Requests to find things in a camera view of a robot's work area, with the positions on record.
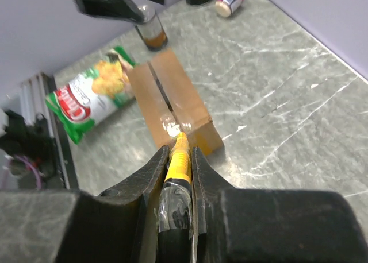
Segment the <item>purple yogurt cup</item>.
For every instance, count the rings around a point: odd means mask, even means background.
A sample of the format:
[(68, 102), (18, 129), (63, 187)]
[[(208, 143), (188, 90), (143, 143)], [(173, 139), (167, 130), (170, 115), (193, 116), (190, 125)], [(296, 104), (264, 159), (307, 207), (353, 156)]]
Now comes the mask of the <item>purple yogurt cup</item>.
[(244, 0), (217, 0), (215, 9), (218, 15), (228, 18), (230, 17), (243, 3)]

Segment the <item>tin food can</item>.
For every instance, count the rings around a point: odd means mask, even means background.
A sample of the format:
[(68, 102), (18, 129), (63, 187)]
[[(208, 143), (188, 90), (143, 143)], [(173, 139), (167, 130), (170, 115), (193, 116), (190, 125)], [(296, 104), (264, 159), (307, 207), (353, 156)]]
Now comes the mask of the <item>tin food can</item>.
[(168, 38), (156, 10), (149, 5), (140, 5), (138, 9), (144, 19), (142, 23), (135, 25), (136, 31), (149, 50), (161, 50), (167, 44)]

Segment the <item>yellow utility knife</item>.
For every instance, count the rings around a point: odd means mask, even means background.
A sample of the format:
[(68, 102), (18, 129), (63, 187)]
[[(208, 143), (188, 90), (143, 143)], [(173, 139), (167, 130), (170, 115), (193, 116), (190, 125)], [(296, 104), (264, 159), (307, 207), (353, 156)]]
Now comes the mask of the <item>yellow utility knife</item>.
[(191, 155), (187, 135), (178, 134), (159, 197), (156, 262), (190, 262), (193, 237)]

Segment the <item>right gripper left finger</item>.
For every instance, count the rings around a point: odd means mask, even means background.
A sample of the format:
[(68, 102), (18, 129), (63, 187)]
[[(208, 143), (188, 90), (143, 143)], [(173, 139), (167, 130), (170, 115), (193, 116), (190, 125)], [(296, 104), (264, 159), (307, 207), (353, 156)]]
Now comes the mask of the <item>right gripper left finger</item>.
[(98, 196), (72, 198), (55, 262), (155, 262), (158, 200), (169, 147), (161, 147), (139, 170)]

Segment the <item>brown cardboard express box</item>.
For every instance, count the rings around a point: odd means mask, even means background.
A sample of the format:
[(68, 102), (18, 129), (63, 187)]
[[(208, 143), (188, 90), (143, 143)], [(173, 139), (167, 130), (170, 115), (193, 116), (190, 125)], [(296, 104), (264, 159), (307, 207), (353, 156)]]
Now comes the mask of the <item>brown cardboard express box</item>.
[(223, 146), (203, 100), (172, 49), (128, 71), (136, 101), (157, 148), (184, 132), (204, 155)]

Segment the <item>green Chuba chips bag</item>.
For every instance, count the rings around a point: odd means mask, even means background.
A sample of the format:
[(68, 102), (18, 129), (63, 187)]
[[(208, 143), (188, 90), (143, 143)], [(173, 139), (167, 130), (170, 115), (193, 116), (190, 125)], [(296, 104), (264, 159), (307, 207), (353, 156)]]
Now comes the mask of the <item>green Chuba chips bag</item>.
[(75, 143), (135, 96), (127, 72), (136, 65), (121, 46), (107, 51), (85, 71), (45, 98)]

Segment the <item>aluminium rail frame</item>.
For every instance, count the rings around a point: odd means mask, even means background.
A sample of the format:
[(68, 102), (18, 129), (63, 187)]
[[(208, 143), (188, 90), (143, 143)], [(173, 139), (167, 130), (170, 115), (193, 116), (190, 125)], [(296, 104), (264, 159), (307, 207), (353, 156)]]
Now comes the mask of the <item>aluminium rail frame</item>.
[(38, 121), (51, 137), (51, 158), (39, 164), (45, 172), (44, 188), (79, 188), (68, 135), (57, 116), (45, 104), (45, 97), (56, 90), (53, 76), (43, 72), (21, 84), (21, 112), (28, 124)]

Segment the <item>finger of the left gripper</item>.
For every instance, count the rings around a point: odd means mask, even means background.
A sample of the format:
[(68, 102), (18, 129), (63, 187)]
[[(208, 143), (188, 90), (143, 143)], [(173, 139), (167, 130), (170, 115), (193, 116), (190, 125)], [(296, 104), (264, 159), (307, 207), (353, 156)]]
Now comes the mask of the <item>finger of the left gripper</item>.
[[(149, 0), (164, 5), (164, 0)], [(140, 24), (144, 15), (132, 0), (74, 0), (77, 9), (84, 15)]]

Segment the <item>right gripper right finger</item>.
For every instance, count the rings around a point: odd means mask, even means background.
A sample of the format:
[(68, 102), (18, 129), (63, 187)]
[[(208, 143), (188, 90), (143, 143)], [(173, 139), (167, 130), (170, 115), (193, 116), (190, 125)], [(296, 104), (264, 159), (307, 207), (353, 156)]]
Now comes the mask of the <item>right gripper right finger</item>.
[(366, 262), (350, 204), (332, 191), (241, 189), (192, 151), (197, 262)]

